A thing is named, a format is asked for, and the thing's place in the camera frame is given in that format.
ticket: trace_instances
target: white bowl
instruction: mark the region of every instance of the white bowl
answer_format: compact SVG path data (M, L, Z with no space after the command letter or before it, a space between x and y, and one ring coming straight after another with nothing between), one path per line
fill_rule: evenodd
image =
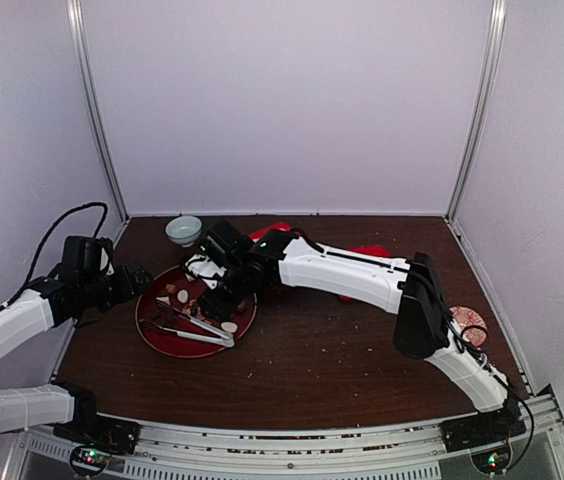
M190 247L202 232L202 221L197 217L178 217L166 226L166 236L173 243Z

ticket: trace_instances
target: vertical metal post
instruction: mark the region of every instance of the vertical metal post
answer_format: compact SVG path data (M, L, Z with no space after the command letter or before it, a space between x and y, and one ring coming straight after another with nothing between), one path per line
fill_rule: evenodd
M122 197L120 184L117 176L115 175L115 169L113 168L111 152L109 151L109 145L106 140L106 135L104 134L102 115L100 114L100 107L98 106L95 94L95 83L93 82L93 73L89 62L86 34L84 33L81 0L67 0L67 9L71 35L73 36L73 44L75 45L75 52L77 54L80 73L82 75L82 84L84 87L84 94L86 96L93 138L95 139L100 163L104 169L104 175L106 176L109 190L113 196L116 210L120 220L122 222L126 222L129 219L129 214L124 204L124 198Z
M484 128L484 119L486 117L486 109L489 97L493 90L495 74L500 60L500 51L502 50L502 39L504 37L504 23L506 18L507 0L493 0L493 8L491 9L491 25L486 41L486 50L484 52L484 63L482 64L482 76L480 78L480 88L478 97L473 111L473 119L469 129L466 146L464 148L464 156L462 165L458 174L458 179L453 190L451 203L447 211L446 218L453 224L462 201L462 196L466 187L466 182L477 153L480 135Z

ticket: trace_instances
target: plate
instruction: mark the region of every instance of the plate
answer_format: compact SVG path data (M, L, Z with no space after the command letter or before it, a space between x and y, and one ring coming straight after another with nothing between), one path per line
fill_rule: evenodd
M174 293L167 291L167 285L173 285L175 287ZM185 319L176 319L175 316L157 308L155 302L157 297L169 297L171 306L183 310L186 305L182 304L177 299L177 293L183 289L188 292L189 300L187 303L190 303L193 300L197 300L200 295L206 291L207 286L202 280L198 279L189 282L184 270L180 267L174 267L161 273L153 281L149 291L139 298L135 308L135 325L142 339L158 352L176 358L202 358L225 350L227 347L214 345L212 343L198 342L188 338L180 338L175 334L154 331L140 324L140 320L157 321L161 325L169 328L177 328L182 331L212 336L212 333L192 325ZM244 310L242 312L236 312L231 317L231 321L238 327L237 332L233 334L236 346L240 338L244 336L253 323L256 311L257 297L254 294L251 298L246 300ZM220 328L219 322L213 321L212 324Z

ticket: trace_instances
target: food piece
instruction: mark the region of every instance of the food piece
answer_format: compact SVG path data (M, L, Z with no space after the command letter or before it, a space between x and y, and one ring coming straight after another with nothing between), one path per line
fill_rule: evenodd
M178 302L185 304L189 301L189 292L186 290L180 290L177 294Z
M222 322L220 326L226 333L235 333L238 331L238 326L233 322Z

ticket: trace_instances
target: robotic arm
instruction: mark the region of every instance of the robotic arm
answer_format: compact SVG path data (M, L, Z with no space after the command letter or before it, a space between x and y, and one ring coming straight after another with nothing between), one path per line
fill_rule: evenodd
M112 252L109 239L68 237L62 262L0 311L0 359L69 319L79 322L89 308L106 312L144 293L152 276L142 267L114 267ZM95 417L95 396L75 385L0 390L0 433L67 422L88 430Z
M425 360L460 387L481 413L477 423L448 425L457 449L479 432L524 432L509 380L480 350L463 341L448 313L431 258L378 258L313 242L301 230L271 230L253 242L228 222L215 225L185 266L209 287L199 298L203 315L227 320L261 287L307 287L355 298L397 315L394 347Z

